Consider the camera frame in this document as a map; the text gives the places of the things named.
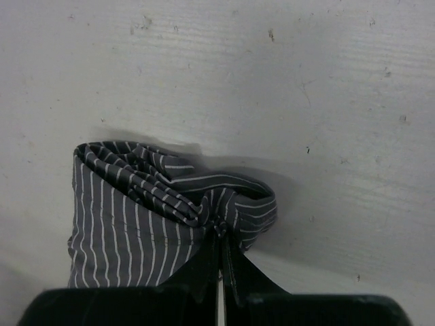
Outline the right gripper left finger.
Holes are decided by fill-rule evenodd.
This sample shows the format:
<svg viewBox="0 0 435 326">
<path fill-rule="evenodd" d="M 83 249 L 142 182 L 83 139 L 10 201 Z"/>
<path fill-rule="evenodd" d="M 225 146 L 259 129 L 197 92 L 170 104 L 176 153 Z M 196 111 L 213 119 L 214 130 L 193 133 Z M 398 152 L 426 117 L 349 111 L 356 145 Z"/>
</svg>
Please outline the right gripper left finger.
<svg viewBox="0 0 435 326">
<path fill-rule="evenodd" d="M 219 240 L 156 287 L 55 289 L 38 295 L 19 325 L 215 325 Z"/>
</svg>

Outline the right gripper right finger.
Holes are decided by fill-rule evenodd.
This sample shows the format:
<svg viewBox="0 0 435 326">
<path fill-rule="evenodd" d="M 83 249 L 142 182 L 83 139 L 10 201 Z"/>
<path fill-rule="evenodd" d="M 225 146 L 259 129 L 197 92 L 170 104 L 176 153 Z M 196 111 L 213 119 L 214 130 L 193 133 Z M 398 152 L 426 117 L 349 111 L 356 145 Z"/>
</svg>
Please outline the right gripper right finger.
<svg viewBox="0 0 435 326">
<path fill-rule="evenodd" d="M 392 298 L 366 294 L 291 294 L 246 256 L 232 236 L 221 241 L 227 325 L 411 325 Z"/>
</svg>

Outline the grey striped underwear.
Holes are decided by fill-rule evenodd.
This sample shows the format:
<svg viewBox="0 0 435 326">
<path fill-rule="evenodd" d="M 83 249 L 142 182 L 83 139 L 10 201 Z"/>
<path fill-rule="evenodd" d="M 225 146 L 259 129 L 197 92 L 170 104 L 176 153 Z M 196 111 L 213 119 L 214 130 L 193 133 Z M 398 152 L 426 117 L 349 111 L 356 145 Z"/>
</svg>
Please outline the grey striped underwear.
<svg viewBox="0 0 435 326">
<path fill-rule="evenodd" d="M 157 286 L 209 233 L 247 251 L 277 219 L 267 184 L 133 141 L 78 145 L 72 187 L 71 288 Z"/>
</svg>

